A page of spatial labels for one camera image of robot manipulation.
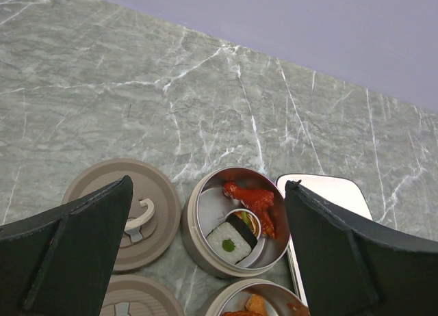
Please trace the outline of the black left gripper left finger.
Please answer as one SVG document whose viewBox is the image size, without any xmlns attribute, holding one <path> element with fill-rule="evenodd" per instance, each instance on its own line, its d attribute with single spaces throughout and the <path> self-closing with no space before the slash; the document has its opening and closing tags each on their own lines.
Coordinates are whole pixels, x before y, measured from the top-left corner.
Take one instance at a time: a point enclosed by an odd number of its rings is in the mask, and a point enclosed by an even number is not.
<svg viewBox="0 0 438 316">
<path fill-rule="evenodd" d="M 99 315 L 132 199 L 124 176 L 1 226 L 1 314 Z"/>
</svg>

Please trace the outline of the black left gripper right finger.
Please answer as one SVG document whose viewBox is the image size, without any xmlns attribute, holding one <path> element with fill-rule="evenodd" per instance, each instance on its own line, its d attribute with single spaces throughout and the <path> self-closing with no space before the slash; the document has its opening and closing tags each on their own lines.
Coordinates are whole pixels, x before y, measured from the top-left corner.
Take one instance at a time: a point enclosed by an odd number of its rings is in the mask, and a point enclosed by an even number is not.
<svg viewBox="0 0 438 316">
<path fill-rule="evenodd" d="M 437 242 L 336 206 L 298 181 L 285 207 L 311 315 L 436 315 Z"/>
</svg>

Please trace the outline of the brown tin lid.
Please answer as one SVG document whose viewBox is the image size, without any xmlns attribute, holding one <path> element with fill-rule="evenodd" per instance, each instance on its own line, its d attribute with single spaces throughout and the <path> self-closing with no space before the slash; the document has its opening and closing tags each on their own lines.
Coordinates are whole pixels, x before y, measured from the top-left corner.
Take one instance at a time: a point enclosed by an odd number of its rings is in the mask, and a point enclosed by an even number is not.
<svg viewBox="0 0 438 316">
<path fill-rule="evenodd" d="M 176 297 L 162 284 L 138 275 L 112 276 L 100 315 L 184 316 Z"/>
<path fill-rule="evenodd" d="M 69 185 L 62 199 L 64 204 L 76 200 L 125 175 L 133 182 L 133 198 L 114 264 L 115 272 L 127 272 L 152 263 L 175 238 L 181 205 L 168 177 L 143 161 L 103 161 L 83 171 Z"/>
</svg>

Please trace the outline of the brown round food piece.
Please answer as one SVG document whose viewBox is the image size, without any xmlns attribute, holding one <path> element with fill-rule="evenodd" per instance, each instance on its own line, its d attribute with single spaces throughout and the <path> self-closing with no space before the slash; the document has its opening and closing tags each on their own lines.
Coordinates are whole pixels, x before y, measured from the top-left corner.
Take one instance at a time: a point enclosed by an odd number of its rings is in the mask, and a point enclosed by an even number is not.
<svg viewBox="0 0 438 316">
<path fill-rule="evenodd" d="M 257 239 L 261 237 L 262 234 L 262 227 L 261 223 L 259 221 L 259 218 L 250 210 L 248 209 L 234 209 L 230 212 L 228 212 L 225 217 L 229 217 L 230 215 L 236 215 L 241 220 L 244 221 L 244 223 L 251 229 L 254 236 L 256 236 Z"/>
</svg>

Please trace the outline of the red sausage piece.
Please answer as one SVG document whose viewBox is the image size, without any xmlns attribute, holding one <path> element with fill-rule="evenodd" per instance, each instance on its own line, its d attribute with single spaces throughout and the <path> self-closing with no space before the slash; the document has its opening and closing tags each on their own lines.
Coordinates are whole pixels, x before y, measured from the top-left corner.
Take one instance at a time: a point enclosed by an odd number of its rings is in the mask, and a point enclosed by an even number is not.
<svg viewBox="0 0 438 316">
<path fill-rule="evenodd" d="M 262 233 L 276 239 L 276 230 L 269 210 L 274 206 L 274 193 L 266 189 L 247 189 L 239 187 L 235 182 L 226 182 L 222 189 L 225 196 L 239 200 L 259 219 Z"/>
</svg>

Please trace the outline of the sushi roll piece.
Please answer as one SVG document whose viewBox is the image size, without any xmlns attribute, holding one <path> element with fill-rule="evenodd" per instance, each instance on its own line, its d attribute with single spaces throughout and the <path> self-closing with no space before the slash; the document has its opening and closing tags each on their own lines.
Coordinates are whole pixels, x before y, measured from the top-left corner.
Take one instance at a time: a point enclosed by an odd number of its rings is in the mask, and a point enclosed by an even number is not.
<svg viewBox="0 0 438 316">
<path fill-rule="evenodd" d="M 206 237 L 210 248 L 227 263 L 236 265 L 255 249 L 258 239 L 236 215 L 230 215 Z"/>
</svg>

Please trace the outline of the near metal lunch tin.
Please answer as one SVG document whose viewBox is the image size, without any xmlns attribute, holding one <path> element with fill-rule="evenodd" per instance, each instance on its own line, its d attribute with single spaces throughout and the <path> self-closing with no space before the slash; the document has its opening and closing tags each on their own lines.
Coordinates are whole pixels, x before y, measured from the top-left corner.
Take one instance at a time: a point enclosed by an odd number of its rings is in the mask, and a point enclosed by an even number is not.
<svg viewBox="0 0 438 316">
<path fill-rule="evenodd" d="M 290 290 L 268 280 L 239 280 L 213 293 L 199 315 L 309 315 Z"/>
</svg>

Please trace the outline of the metal lunch tin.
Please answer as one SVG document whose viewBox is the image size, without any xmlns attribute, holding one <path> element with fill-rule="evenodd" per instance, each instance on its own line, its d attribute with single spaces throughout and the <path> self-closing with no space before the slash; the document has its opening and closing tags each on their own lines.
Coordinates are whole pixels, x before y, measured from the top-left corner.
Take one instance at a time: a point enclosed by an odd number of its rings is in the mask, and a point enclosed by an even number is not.
<svg viewBox="0 0 438 316">
<path fill-rule="evenodd" d="M 213 293 L 199 315 L 309 315 L 290 290 L 268 280 L 239 280 Z"/>
<path fill-rule="evenodd" d="M 242 167 L 205 175 L 182 215 L 186 250 L 219 278 L 258 276 L 286 253 L 289 227 L 282 194 L 266 176 Z"/>
</svg>

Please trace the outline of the far metal lunch tin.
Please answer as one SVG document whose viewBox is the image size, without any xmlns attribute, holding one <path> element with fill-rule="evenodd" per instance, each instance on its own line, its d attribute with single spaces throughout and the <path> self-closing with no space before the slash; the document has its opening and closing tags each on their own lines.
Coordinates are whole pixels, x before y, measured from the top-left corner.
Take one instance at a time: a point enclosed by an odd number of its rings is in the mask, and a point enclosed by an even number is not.
<svg viewBox="0 0 438 316">
<path fill-rule="evenodd" d="M 186 250 L 219 278 L 258 276 L 286 253 L 289 227 L 282 194 L 266 176 L 242 167 L 205 175 L 182 215 Z"/>
</svg>

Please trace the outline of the white rectangular plate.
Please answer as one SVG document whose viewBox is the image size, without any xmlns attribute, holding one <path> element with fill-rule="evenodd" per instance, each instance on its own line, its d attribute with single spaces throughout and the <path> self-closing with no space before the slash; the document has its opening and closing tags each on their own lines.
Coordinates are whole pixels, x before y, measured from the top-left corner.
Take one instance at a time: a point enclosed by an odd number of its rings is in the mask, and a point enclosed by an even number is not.
<svg viewBox="0 0 438 316">
<path fill-rule="evenodd" d="M 368 220 L 373 220 L 363 192 L 350 179 L 321 174 L 282 174 L 275 181 L 275 185 L 282 195 L 285 195 L 285 186 L 289 181 L 300 181 L 300 184 L 309 190 L 314 198 L 322 201 L 327 209 L 336 206 L 338 209 L 346 210 Z M 288 243 L 287 258 L 294 291 L 303 304 L 308 305 L 293 239 L 290 239 Z"/>
</svg>

